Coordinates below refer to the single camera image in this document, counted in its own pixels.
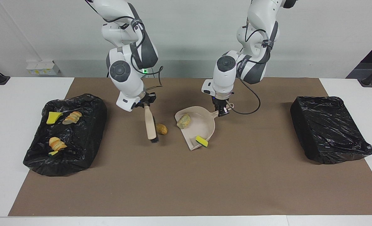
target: yellow sponge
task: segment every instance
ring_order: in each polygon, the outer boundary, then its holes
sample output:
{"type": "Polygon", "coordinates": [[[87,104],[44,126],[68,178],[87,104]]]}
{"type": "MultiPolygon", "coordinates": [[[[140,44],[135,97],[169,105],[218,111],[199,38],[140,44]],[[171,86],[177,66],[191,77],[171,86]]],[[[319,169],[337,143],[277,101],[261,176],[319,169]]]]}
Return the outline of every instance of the yellow sponge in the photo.
{"type": "Polygon", "coordinates": [[[61,112],[52,112],[50,111],[49,112],[49,117],[48,117],[48,120],[46,122],[46,124],[48,125],[52,125],[52,124],[55,124],[55,122],[59,119],[59,117],[61,117],[63,115],[63,113],[61,112]]]}
{"type": "Polygon", "coordinates": [[[208,141],[200,136],[196,136],[197,143],[201,144],[203,147],[208,147],[208,141]]]}

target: white dustpan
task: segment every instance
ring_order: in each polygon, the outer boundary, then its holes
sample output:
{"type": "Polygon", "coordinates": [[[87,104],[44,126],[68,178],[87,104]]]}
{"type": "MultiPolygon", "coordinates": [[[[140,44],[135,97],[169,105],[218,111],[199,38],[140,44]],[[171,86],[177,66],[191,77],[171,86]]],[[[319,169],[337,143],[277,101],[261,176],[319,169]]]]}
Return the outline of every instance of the white dustpan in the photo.
{"type": "Polygon", "coordinates": [[[180,110],[175,114],[176,122],[180,118],[188,113],[191,122],[186,129],[181,130],[189,149],[192,151],[201,147],[202,145],[197,143],[196,136],[200,136],[205,140],[210,140],[213,132],[215,131],[215,118],[218,117],[218,111],[213,113],[209,112],[207,109],[199,106],[188,107],[186,109],[180,110]]]}

